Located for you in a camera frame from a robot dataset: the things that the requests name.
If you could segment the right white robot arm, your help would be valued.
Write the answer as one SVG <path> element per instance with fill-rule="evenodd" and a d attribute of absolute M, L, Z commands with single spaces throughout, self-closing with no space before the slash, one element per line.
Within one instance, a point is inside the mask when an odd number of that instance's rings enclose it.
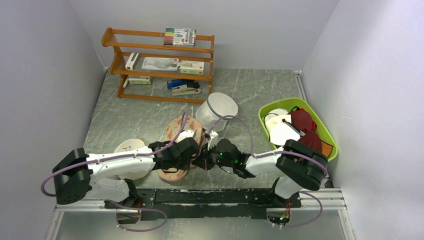
<path fill-rule="evenodd" d="M 240 178 L 255 178 L 268 172 L 281 172 L 270 193 L 270 202 L 282 207 L 302 189 L 317 191 L 328 175 L 328 158 L 297 140 L 289 139 L 284 146 L 261 154 L 241 152 L 230 140 L 223 138 L 215 146 L 204 147 L 192 162 L 206 171 L 214 166 L 231 168 Z"/>

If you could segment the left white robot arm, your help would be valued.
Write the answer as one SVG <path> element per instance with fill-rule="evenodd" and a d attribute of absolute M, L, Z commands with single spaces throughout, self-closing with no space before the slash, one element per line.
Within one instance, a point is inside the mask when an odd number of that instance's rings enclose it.
<path fill-rule="evenodd" d="M 192 137 L 179 142 L 156 141 L 138 149 L 109 154 L 87 154 L 83 148 L 76 148 L 52 169 L 56 202 L 68 205 L 82 199 L 103 199 L 132 208 L 139 200 L 135 185 L 127 179 L 113 180 L 112 176 L 188 169 L 199 149 Z"/>

